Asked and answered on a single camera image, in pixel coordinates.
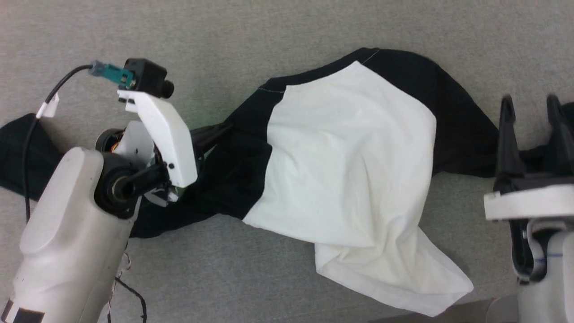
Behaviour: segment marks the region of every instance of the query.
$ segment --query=black and white shirt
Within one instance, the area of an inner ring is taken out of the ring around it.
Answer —
[[[437,64],[363,48],[269,80],[228,121],[197,183],[133,236],[222,213],[315,243],[319,274],[388,305],[435,316],[472,290],[417,225],[434,172],[492,176],[498,131]]]

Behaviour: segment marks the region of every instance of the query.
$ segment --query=wire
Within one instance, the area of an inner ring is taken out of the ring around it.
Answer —
[[[22,188],[24,191],[24,203],[26,206],[26,223],[28,223],[28,221],[30,220],[30,196],[28,192],[28,150],[30,150],[30,142],[32,141],[34,130],[36,129],[36,125],[38,124],[38,120],[42,117],[42,113],[44,112],[46,105],[50,103],[50,101],[54,98],[54,96],[56,95],[58,90],[62,87],[62,85],[64,85],[64,83],[66,83],[66,81],[68,81],[74,74],[82,70],[88,70],[90,68],[92,68],[92,65],[81,65],[74,68],[69,73],[67,73],[66,76],[64,76],[58,82],[58,84],[56,84],[56,86],[52,89],[50,94],[48,94],[46,100],[44,101],[44,104],[42,104],[42,106],[40,107],[40,111],[38,111],[38,114],[36,114],[36,118],[32,122],[30,129],[28,130],[28,134],[26,135],[26,140],[24,141],[24,147],[22,150]]]
[[[30,147],[30,141],[32,140],[32,134],[34,129],[38,124],[38,118],[34,118],[30,130],[26,135],[26,140],[24,141],[24,151],[22,151],[22,180],[23,180],[23,190],[24,190],[24,204],[26,205],[26,223],[30,221],[30,196],[28,192],[28,150]]]
[[[148,321],[148,307],[145,305],[145,300],[143,298],[142,295],[140,295],[138,292],[135,291],[135,289],[131,288],[130,286],[128,286],[126,283],[124,283],[121,279],[119,278],[115,278],[115,281],[118,282],[120,285],[123,286],[123,288],[129,290],[132,294],[134,294],[135,296],[137,296],[139,298],[139,301],[142,303],[142,323],[146,323]],[[110,312],[108,312],[107,314],[107,320],[108,323],[111,323],[111,314]]]
[[[118,278],[118,279],[122,277],[124,271],[128,271],[128,270],[131,269],[131,258],[130,258],[130,255],[128,255],[127,252],[124,252],[123,255],[126,256],[126,258],[127,258],[127,266],[126,266],[126,268],[124,268],[124,269],[122,269],[122,270],[119,271],[119,275],[116,277],[116,278]],[[111,286],[111,296],[110,296],[110,299],[108,300],[108,316],[111,315],[111,300],[112,300],[112,298],[114,297],[115,285],[116,285],[116,284],[117,284],[117,282],[114,282],[114,284]]]

